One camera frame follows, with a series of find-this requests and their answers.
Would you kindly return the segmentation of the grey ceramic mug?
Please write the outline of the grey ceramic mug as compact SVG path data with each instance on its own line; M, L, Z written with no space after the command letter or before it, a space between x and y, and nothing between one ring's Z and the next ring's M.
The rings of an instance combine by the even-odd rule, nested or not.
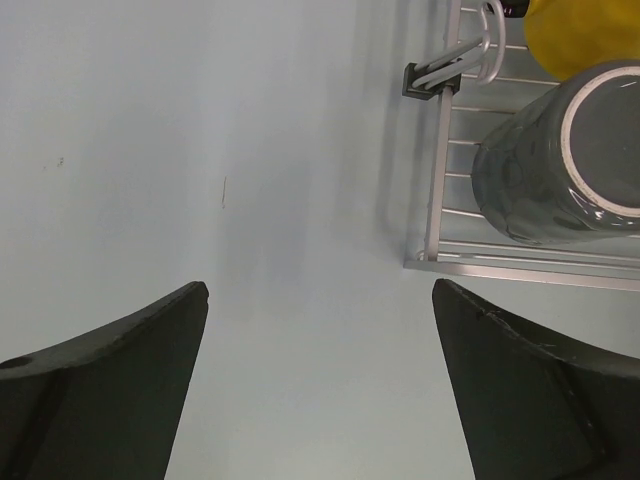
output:
M512 115L471 171L483 217L528 245L639 231L639 63L593 66Z

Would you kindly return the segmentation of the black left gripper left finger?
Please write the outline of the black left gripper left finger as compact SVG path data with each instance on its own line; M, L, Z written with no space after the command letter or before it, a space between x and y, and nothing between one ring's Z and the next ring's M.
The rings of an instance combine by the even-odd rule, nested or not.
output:
M145 308L1 364L4 479L162 479L205 330L190 282Z

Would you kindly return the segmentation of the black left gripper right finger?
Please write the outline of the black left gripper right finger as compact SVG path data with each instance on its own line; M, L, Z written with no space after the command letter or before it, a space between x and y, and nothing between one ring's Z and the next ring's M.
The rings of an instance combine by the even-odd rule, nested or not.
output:
M434 316L477 479L636 479L639 361L439 279Z

